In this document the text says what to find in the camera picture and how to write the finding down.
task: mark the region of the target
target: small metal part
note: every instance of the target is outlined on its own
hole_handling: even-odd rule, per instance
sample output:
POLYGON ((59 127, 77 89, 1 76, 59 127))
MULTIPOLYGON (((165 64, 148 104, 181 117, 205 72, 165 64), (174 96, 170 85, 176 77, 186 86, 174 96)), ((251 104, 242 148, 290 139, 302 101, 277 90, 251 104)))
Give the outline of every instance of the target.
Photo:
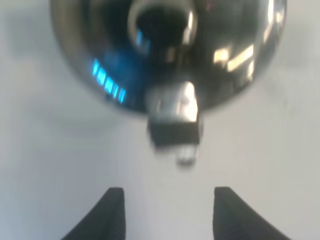
POLYGON ((156 149, 175 146, 179 164, 194 163, 201 137, 194 85, 186 81, 155 87, 148 92, 146 104, 156 149))

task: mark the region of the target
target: shiny metal object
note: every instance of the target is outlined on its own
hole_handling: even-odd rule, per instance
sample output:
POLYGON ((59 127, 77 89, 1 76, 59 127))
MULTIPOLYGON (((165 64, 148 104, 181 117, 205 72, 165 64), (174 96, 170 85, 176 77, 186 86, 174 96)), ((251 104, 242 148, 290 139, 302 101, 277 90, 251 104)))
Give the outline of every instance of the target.
POLYGON ((279 45, 287 0, 51 0, 51 9, 80 79, 153 119, 151 90, 192 84, 199 115, 253 83, 279 45))
POLYGON ((167 84, 146 94, 149 120, 153 123, 195 123, 198 103, 191 82, 167 84))

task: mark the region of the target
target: white wall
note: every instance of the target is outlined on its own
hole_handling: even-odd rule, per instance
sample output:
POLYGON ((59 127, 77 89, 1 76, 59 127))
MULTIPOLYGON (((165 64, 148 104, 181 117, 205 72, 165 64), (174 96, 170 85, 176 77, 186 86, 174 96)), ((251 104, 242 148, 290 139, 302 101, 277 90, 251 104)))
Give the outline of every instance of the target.
POLYGON ((216 186, 290 238, 320 239, 320 3, 288 4, 269 71, 207 114, 198 162, 181 171, 155 157, 144 118, 79 84, 46 0, 0 1, 0 239, 60 239, 112 186, 129 240, 212 240, 216 186))

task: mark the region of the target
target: chrome dome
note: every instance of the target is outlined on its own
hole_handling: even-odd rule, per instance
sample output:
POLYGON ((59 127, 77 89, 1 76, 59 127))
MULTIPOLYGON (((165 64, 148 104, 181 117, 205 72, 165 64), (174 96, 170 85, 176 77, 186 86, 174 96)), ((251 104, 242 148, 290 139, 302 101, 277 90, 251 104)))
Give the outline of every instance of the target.
POLYGON ((266 67, 287 0, 51 0, 51 13, 62 51, 102 98, 144 113, 148 89, 188 81, 203 112, 266 67))

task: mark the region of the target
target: black rubber piece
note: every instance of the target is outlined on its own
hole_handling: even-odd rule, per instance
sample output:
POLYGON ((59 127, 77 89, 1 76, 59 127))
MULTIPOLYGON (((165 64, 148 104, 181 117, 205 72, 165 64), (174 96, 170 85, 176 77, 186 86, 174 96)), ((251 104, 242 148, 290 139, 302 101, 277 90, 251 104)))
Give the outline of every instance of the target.
POLYGON ((94 208, 63 240, 125 240, 125 193, 109 188, 94 208))
POLYGON ((150 123, 149 132, 156 148, 200 144, 198 122, 150 123))
POLYGON ((290 240, 258 215, 231 188, 214 191, 215 240, 290 240))

